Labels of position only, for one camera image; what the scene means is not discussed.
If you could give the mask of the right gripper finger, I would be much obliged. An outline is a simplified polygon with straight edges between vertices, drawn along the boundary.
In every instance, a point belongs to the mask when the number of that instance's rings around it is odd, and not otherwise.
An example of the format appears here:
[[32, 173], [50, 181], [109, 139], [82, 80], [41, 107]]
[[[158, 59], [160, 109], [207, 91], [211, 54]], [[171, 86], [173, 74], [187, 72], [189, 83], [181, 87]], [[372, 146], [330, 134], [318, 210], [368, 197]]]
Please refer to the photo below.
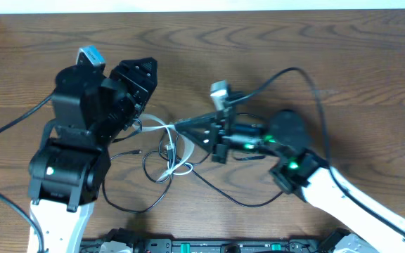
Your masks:
[[211, 126], [208, 129], [197, 127], [180, 127], [179, 133], [198, 145], [208, 153], [213, 153], [218, 144], [220, 126]]
[[211, 112], [201, 116], [181, 119], [174, 124], [177, 131], [186, 129], [209, 128], [212, 123], [217, 123], [223, 118], [222, 112]]

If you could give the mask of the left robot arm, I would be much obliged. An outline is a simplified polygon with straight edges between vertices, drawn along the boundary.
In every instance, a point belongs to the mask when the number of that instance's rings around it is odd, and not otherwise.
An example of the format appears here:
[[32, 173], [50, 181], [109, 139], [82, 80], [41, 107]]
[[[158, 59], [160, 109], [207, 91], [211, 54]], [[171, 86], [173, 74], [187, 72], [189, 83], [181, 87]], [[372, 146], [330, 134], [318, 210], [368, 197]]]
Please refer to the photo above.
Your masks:
[[154, 58], [123, 60], [109, 76], [93, 65], [57, 74], [55, 117], [29, 165], [30, 216], [43, 237], [43, 252], [78, 252], [111, 166], [108, 148], [121, 131], [140, 125], [157, 85]]

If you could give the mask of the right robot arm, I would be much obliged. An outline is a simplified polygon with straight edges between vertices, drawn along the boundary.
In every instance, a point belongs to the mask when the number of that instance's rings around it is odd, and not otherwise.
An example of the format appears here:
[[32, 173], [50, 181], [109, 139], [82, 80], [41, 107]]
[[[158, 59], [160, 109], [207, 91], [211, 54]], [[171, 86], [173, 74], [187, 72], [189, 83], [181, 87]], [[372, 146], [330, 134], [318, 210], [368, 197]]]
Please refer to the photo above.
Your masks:
[[269, 173], [284, 193], [334, 216], [377, 252], [405, 252], [405, 218], [361, 192], [317, 155], [304, 120], [292, 110], [254, 125], [239, 123], [234, 110], [227, 109], [181, 120], [174, 128], [214, 162], [226, 163], [229, 150], [277, 157]]

